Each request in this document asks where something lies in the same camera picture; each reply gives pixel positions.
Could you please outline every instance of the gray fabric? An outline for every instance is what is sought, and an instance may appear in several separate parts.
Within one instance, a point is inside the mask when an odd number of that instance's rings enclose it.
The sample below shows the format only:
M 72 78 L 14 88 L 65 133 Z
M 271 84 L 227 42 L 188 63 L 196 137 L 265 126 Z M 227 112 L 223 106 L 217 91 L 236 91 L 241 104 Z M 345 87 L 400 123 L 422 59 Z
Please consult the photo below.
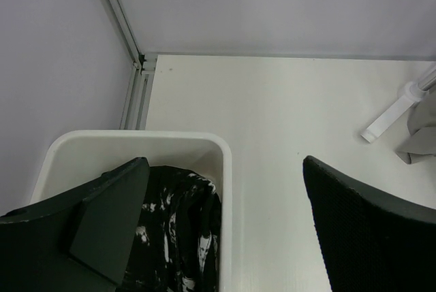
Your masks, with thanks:
M 411 111 L 407 127 L 411 137 L 396 154 L 407 164 L 436 155 L 436 92 L 432 92 Z

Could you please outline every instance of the table surface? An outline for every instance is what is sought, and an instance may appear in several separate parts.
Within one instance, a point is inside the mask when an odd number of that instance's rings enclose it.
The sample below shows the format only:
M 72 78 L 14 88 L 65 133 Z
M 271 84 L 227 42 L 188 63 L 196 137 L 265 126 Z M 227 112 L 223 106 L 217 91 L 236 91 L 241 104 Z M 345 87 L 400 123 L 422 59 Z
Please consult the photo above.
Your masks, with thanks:
M 232 291 L 330 291 L 302 180 L 307 155 L 436 208 L 435 160 L 406 165 L 393 152 L 406 114 L 373 144 L 359 136 L 429 65 L 159 56 L 146 129 L 211 132 L 232 149 Z

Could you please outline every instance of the white table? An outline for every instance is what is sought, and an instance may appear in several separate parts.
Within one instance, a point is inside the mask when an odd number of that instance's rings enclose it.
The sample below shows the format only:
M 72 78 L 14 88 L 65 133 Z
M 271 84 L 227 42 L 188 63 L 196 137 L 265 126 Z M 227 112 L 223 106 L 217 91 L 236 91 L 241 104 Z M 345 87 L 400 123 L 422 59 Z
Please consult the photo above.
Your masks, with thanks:
M 302 180 L 313 155 L 436 208 L 436 163 L 393 150 L 406 116 L 374 144 L 358 133 L 429 63 L 160 56 L 146 128 L 205 131 L 233 154 L 234 292 L 330 291 Z

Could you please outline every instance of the gray wall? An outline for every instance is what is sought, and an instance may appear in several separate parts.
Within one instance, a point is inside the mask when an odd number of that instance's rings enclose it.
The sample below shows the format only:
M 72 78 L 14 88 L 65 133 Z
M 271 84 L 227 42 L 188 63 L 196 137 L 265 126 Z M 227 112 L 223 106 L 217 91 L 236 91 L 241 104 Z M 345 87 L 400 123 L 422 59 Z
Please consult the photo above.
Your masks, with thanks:
M 130 61 L 100 0 L 0 0 L 0 214 L 27 204 L 50 144 L 118 129 Z
M 123 0 L 148 51 L 436 59 L 436 0 Z

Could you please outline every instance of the bin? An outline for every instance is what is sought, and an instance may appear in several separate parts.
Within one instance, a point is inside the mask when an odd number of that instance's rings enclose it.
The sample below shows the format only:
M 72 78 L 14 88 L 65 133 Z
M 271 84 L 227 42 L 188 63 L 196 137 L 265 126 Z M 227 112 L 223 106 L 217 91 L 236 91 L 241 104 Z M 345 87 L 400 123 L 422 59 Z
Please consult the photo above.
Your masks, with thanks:
M 48 149 L 31 203 L 84 184 L 135 157 L 151 166 L 191 169 L 211 179 L 222 202 L 219 291 L 230 291 L 232 274 L 232 155 L 209 133 L 74 131 Z

